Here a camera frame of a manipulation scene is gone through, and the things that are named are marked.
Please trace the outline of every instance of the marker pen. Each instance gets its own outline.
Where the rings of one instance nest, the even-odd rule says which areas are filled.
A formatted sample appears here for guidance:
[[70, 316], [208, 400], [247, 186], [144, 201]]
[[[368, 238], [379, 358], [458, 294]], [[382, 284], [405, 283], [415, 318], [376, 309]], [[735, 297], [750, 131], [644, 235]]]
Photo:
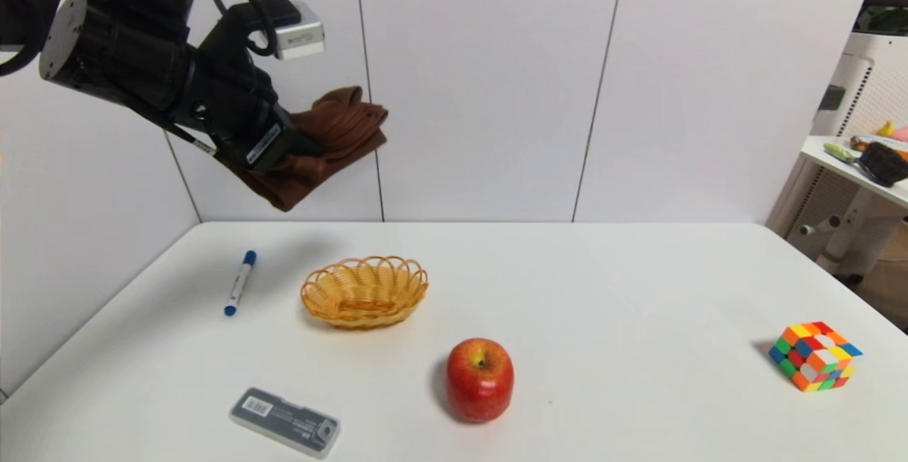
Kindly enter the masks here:
[[240, 296], [243, 296], [243, 288], [246, 287], [246, 279], [249, 278], [253, 265], [255, 265], [255, 251], [246, 251], [246, 257], [243, 258], [243, 264], [240, 265], [240, 274], [237, 274], [236, 281], [233, 281], [230, 299], [227, 300], [227, 306], [224, 307], [226, 316], [232, 317], [236, 313], [236, 307], [240, 304]]

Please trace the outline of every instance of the woven basket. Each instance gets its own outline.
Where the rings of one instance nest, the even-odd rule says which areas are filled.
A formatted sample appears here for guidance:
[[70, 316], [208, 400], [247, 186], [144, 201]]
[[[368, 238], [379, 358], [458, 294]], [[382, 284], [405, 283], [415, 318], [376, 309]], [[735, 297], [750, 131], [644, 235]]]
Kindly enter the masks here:
[[398, 256], [346, 259], [306, 277], [299, 296], [312, 316], [341, 329], [396, 324], [426, 296], [428, 274]]

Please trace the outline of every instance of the brown towel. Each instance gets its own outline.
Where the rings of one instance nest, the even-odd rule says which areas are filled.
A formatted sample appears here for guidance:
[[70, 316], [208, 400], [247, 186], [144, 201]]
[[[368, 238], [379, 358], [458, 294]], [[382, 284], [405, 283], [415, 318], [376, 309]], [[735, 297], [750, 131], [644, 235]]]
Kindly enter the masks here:
[[285, 155], [264, 175], [227, 168], [276, 209], [289, 211], [331, 175], [385, 143], [379, 126], [388, 111], [361, 99], [361, 87], [343, 87], [316, 100], [311, 111], [291, 115], [293, 126], [324, 148], [321, 157]]

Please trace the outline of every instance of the rubik's cube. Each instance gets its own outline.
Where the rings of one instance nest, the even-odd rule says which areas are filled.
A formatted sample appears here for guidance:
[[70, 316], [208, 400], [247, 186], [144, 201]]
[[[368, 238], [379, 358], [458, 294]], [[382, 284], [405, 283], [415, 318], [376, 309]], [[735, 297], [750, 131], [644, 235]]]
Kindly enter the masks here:
[[863, 352], [823, 322], [788, 326], [769, 349], [769, 356], [801, 391], [843, 387], [860, 355]]

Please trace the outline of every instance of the red apple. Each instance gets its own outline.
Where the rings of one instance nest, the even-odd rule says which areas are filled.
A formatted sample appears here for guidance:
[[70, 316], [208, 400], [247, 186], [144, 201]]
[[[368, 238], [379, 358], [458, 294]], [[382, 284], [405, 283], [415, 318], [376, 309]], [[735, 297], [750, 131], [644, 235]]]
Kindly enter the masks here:
[[448, 356], [448, 404], [468, 421], [490, 421], [510, 405], [514, 366], [508, 352], [490, 339], [461, 341]]

